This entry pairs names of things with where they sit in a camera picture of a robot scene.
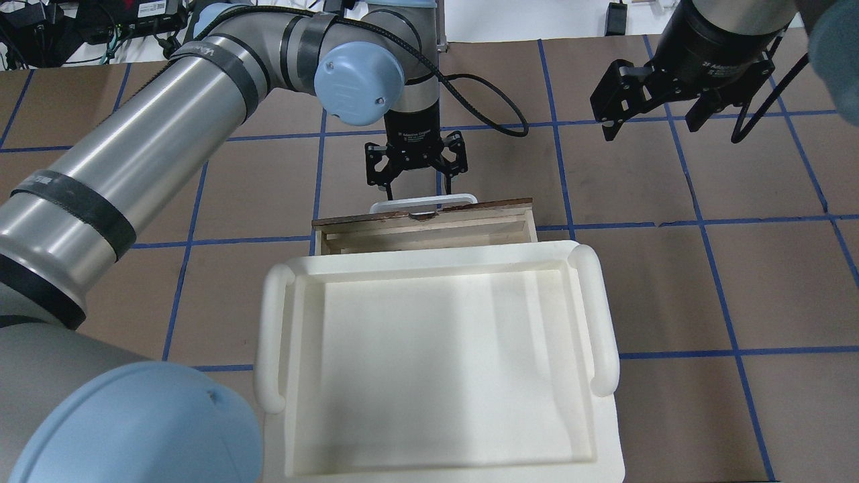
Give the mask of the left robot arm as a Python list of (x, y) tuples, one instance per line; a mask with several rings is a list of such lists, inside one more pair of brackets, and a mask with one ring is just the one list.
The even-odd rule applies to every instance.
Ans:
[(147, 85), (2, 204), (2, 481), (254, 482), (264, 438), (203, 371), (78, 333), (86, 295), (275, 89), (343, 123), (438, 110), (436, 1), (219, 2)]

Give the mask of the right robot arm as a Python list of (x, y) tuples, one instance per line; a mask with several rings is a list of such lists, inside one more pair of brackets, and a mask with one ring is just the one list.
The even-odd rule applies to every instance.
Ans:
[[(803, 21), (807, 52), (750, 113), (795, 16)], [(856, 1), (680, 1), (650, 61), (611, 62), (590, 105), (608, 142), (631, 118), (671, 102), (693, 102), (685, 115), (692, 132), (725, 107), (739, 107), (731, 135), (738, 144), (807, 65), (825, 83), (835, 110), (856, 125)]]

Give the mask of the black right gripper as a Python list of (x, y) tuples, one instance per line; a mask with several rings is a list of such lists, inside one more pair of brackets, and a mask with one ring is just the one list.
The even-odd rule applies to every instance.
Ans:
[(768, 52), (773, 40), (773, 28), (727, 30), (699, 7), (678, 7), (647, 63), (615, 59), (608, 65), (589, 98), (593, 118), (611, 142), (638, 114), (693, 101), (685, 123), (698, 132), (712, 115), (754, 100), (774, 68)]

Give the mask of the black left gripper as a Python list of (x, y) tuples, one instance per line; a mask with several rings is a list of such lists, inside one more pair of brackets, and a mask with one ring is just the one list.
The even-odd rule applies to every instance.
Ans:
[(453, 180), (468, 171), (466, 144), (460, 131), (441, 134), (439, 111), (384, 114), (386, 143), (367, 143), (364, 147), (367, 184), (393, 201), (392, 184), (408, 170), (433, 168), (440, 172), (443, 193), (453, 193)]

